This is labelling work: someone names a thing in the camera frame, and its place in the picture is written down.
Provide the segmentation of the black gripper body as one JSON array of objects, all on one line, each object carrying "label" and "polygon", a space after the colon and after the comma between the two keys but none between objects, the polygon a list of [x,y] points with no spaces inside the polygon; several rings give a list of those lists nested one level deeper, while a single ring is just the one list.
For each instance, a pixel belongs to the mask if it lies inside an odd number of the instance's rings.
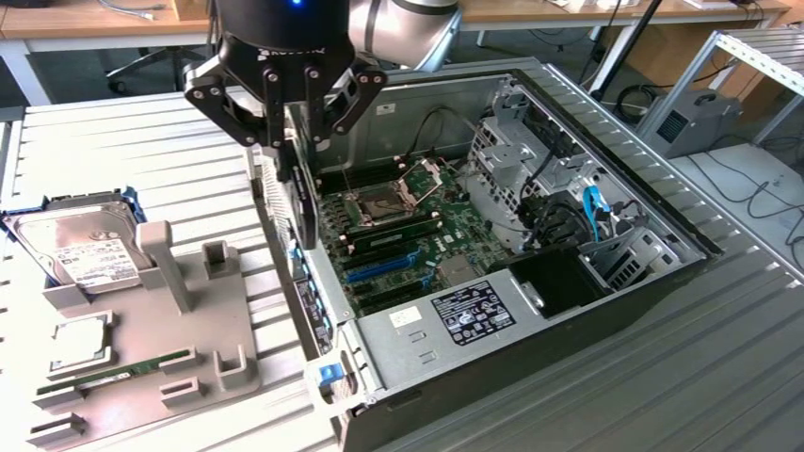
[{"label": "black gripper body", "polygon": [[227,77],[261,102],[307,100],[305,70],[317,71],[315,93],[329,94],[353,64],[346,1],[217,1]]}]

